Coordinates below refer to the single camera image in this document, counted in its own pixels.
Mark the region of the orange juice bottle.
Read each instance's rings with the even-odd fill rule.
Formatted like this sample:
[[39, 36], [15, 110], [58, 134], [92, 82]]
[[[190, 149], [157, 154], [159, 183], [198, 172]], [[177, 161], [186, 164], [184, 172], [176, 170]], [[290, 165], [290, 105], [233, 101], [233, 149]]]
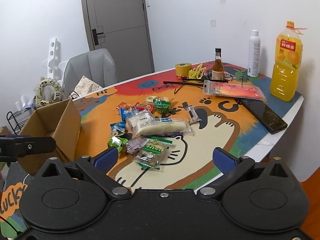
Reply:
[[291, 101], [298, 86], [303, 55], [301, 31], [302, 28], [296, 28], [292, 21], [287, 21], [285, 29], [276, 39], [270, 92], [286, 102]]

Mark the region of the dotted beige cushion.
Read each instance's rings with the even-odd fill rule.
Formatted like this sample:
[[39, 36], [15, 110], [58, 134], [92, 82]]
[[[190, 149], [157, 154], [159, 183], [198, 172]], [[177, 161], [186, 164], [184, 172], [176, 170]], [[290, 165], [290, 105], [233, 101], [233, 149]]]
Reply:
[[78, 96], [86, 96], [100, 89], [102, 89], [100, 85], [98, 85], [91, 79], [83, 76], [78, 82], [78, 84], [76, 85], [74, 92], [76, 92]]

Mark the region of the orange small snack packet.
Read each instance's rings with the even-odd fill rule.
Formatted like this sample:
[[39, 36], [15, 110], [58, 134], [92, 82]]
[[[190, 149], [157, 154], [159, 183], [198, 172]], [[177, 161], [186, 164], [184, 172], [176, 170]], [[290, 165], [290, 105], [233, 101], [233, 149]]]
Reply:
[[128, 110], [131, 108], [131, 105], [129, 103], [126, 102], [121, 102], [118, 106], [117, 106], [117, 110], [120, 110], [121, 108]]

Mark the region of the blue candy packet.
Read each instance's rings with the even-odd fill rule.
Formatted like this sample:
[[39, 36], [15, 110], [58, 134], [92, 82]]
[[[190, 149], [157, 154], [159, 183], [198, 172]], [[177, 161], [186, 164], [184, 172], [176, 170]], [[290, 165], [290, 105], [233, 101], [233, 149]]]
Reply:
[[125, 134], [126, 124], [123, 121], [110, 124], [111, 136], [121, 136]]

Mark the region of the green white cracker package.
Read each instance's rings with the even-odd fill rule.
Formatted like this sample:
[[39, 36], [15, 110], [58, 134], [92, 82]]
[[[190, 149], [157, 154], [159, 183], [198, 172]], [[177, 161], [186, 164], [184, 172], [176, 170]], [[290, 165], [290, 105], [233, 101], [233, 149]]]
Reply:
[[146, 142], [143, 143], [143, 146], [140, 146], [132, 161], [142, 169], [154, 168], [159, 170], [164, 155], [172, 143], [172, 140], [163, 137], [147, 137]]

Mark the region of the long white cake package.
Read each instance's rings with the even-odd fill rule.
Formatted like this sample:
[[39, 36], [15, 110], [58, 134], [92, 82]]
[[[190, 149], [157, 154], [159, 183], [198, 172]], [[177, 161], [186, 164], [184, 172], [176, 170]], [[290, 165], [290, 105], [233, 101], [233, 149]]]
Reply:
[[128, 131], [133, 137], [145, 137], [150, 135], [171, 136], [172, 134], [184, 134], [191, 132], [189, 122], [176, 118], [153, 118], [145, 121], [131, 123], [126, 121]]

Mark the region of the red candy bar packet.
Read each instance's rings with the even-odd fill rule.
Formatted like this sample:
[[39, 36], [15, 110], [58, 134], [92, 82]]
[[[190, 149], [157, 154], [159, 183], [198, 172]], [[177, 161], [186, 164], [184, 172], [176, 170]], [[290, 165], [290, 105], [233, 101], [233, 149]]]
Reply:
[[144, 111], [144, 110], [148, 110], [150, 112], [153, 111], [153, 108], [154, 106], [152, 104], [149, 104], [149, 103], [136, 103], [135, 104], [135, 108], [138, 110], [138, 111]]

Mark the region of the dark green snack packet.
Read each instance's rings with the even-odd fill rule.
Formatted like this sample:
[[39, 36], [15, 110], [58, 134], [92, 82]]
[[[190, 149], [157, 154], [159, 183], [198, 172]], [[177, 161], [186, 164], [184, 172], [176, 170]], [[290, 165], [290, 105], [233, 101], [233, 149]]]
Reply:
[[162, 101], [162, 100], [154, 101], [153, 106], [158, 113], [166, 114], [170, 111], [171, 102]]

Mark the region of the purple snack packet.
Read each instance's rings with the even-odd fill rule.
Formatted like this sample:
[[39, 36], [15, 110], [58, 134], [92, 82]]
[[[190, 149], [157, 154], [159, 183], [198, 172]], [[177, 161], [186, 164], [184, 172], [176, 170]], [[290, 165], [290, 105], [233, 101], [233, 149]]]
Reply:
[[133, 138], [126, 143], [126, 151], [129, 154], [134, 154], [143, 148], [147, 142], [148, 138], [145, 137]]

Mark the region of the blue cookie packet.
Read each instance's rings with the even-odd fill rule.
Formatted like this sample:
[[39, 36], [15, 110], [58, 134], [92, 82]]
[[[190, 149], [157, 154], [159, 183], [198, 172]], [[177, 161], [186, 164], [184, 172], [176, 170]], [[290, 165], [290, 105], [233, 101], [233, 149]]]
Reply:
[[120, 108], [119, 113], [120, 113], [122, 122], [125, 122], [126, 118], [129, 118], [133, 115], [131, 111], [124, 108]]

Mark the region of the yellow tape roll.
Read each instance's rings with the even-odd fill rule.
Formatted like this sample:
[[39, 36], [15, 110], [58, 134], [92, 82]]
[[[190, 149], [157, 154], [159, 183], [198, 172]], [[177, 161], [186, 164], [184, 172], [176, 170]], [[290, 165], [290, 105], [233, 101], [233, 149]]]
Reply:
[[175, 65], [175, 73], [177, 77], [188, 76], [189, 71], [192, 69], [190, 63], [178, 63]]

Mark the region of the yellow hair claw clip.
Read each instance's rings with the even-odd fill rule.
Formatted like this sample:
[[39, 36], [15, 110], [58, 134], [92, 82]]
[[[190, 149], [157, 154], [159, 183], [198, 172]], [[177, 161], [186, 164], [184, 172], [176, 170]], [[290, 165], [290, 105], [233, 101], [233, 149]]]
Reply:
[[195, 68], [191, 68], [188, 73], [188, 77], [190, 79], [202, 79], [204, 76], [204, 73], [206, 72], [206, 67], [203, 66], [203, 64], [199, 64]]

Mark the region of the white wall shelf bracket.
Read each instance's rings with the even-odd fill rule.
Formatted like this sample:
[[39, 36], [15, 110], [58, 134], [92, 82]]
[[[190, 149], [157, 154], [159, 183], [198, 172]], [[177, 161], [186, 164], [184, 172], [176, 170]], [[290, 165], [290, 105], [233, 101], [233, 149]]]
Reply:
[[56, 81], [62, 81], [68, 61], [61, 61], [61, 44], [56, 37], [49, 41], [49, 51], [47, 59], [42, 63], [42, 66], [47, 71], [47, 77]]

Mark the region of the green candy packet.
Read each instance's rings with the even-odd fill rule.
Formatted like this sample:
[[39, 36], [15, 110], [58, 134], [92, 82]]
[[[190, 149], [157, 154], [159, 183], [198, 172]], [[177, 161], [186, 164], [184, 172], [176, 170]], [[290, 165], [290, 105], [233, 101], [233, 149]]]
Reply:
[[108, 140], [108, 146], [115, 147], [118, 153], [120, 153], [130, 139], [131, 139], [131, 136], [128, 134], [110, 135]]

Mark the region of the square white cake package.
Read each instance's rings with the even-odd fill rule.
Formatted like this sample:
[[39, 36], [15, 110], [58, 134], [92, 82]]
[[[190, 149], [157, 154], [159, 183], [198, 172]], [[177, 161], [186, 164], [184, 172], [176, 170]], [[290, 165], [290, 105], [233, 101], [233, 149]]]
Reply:
[[132, 116], [130, 116], [130, 118], [128, 118], [128, 120], [131, 123], [134, 123], [134, 122], [137, 122], [137, 121], [150, 120], [150, 119], [153, 119], [153, 114], [148, 110], [140, 111], [140, 112], [135, 113]]

